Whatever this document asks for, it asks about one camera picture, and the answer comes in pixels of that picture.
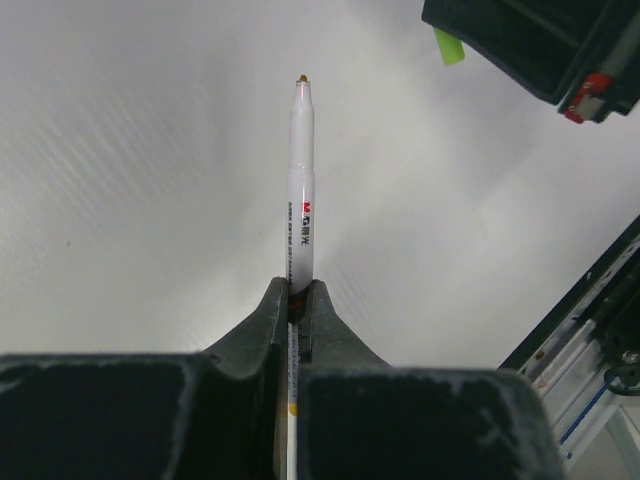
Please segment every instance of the red clip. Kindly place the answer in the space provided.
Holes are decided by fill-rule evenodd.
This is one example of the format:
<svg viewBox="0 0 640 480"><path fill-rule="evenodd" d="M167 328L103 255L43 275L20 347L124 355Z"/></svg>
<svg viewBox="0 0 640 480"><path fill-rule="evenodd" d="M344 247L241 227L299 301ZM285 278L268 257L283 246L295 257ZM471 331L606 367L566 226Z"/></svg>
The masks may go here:
<svg viewBox="0 0 640 480"><path fill-rule="evenodd" d="M564 113L564 116L576 123L584 122L585 119L576 113L576 110L578 109L582 101L585 99L585 97L591 94L604 92L607 88L609 88L609 85L611 85L612 81L613 79L609 75L605 75L604 73L590 73L589 75L587 75L587 78L585 78L584 82L582 82L582 86L578 90L578 93L575 97L573 97L573 100L571 100L571 103L569 104L567 111Z"/></svg>

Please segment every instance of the black cable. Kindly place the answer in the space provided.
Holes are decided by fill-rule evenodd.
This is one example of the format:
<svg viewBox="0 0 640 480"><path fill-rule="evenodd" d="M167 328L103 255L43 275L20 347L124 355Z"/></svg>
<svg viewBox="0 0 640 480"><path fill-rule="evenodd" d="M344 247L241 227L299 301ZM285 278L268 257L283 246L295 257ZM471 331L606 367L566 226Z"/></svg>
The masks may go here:
<svg viewBox="0 0 640 480"><path fill-rule="evenodd" d="M607 390L622 397L640 397L640 387L620 387L613 385L613 382L620 379L617 367L610 368L604 372L604 383Z"/></svg>

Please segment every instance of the screw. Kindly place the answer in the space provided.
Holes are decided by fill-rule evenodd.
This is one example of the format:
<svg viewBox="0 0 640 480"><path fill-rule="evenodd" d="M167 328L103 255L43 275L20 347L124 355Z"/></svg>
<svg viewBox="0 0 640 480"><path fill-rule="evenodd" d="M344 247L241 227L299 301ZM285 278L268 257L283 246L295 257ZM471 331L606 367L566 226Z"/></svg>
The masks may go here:
<svg viewBox="0 0 640 480"><path fill-rule="evenodd" d="M627 350L622 354L622 361L627 365L640 362L640 352L636 350Z"/></svg>

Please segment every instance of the yellow-green tab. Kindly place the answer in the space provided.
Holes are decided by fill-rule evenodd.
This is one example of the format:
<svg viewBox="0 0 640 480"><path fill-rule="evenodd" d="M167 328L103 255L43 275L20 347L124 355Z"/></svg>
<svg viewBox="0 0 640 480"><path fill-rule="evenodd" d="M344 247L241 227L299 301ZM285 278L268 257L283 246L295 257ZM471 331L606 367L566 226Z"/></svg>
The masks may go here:
<svg viewBox="0 0 640 480"><path fill-rule="evenodd" d="M433 31L436 34L442 61L445 65L453 65L464 60L464 47L460 40L437 28L434 28Z"/></svg>

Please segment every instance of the white pen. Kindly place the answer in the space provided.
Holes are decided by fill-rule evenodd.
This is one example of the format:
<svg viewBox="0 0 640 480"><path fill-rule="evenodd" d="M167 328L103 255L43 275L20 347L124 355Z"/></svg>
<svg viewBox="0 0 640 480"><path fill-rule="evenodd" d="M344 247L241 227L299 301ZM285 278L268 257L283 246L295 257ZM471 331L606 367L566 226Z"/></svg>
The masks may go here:
<svg viewBox="0 0 640 480"><path fill-rule="evenodd" d="M313 280L313 105L311 84L305 75L296 82L289 120L289 175L287 176L287 282L289 298L302 292ZM288 478L295 478L295 417L298 388L298 327L288 324L289 441Z"/></svg>

